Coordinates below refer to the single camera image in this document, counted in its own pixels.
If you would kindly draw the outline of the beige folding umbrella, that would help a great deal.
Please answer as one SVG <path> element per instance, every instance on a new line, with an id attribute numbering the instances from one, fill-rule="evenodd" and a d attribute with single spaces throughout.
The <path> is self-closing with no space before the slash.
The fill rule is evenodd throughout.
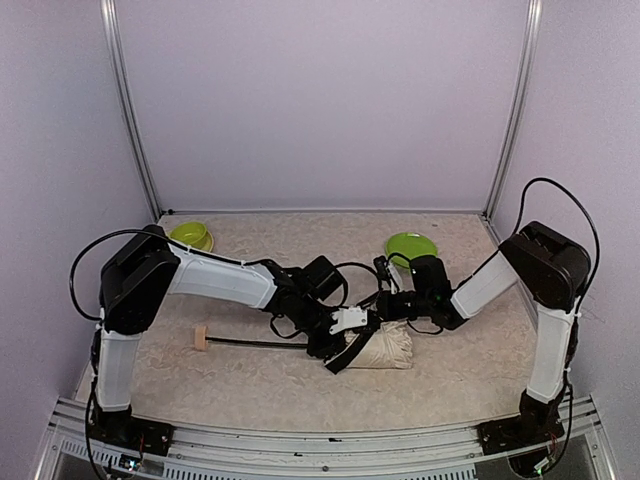
<path id="1" fill-rule="evenodd" d="M 375 333 L 380 333 L 385 347 L 384 363 L 381 367 L 371 369 L 407 370 L 413 366 L 413 343 L 404 322 L 392 322 L 390 326 L 383 326 Z M 227 346 L 241 346 L 265 349 L 305 350 L 301 343 L 273 342 L 259 340 L 242 340 L 213 337 L 205 325 L 194 329 L 194 348 L 206 351 L 211 344 Z"/>

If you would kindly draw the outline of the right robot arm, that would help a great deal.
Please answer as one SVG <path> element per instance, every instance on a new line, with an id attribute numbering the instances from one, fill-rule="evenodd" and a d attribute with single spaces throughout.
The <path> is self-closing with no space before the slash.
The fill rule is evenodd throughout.
<path id="1" fill-rule="evenodd" d="M 536 313 L 536 345 L 518 412 L 477 426 L 484 454 L 502 453 L 567 433 L 559 407 L 571 389 L 569 370 L 577 349 L 581 303 L 599 260 L 576 241 L 532 221 L 502 241 L 458 285 L 452 285 L 436 256 L 409 261 L 412 289 L 382 293 L 375 308 L 384 321 L 426 317 L 435 326 L 454 331 L 512 290 L 528 294 Z"/>

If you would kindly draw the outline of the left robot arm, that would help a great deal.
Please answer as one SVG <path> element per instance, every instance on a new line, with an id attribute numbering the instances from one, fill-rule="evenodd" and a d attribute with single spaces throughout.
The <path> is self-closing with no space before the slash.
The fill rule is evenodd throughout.
<path id="1" fill-rule="evenodd" d="M 91 351 L 93 369 L 86 437 L 146 454 L 167 455 L 172 425 L 132 413 L 131 388 L 139 342 L 166 296 L 195 295 L 288 318 L 307 337 L 307 354 L 337 374 L 362 351 L 381 320 L 361 306 L 328 306 L 347 286 L 337 266 L 319 256 L 304 268 L 272 259 L 241 261 L 194 249 L 157 225 L 129 230 L 129 240 L 100 273 L 100 312 Z"/>

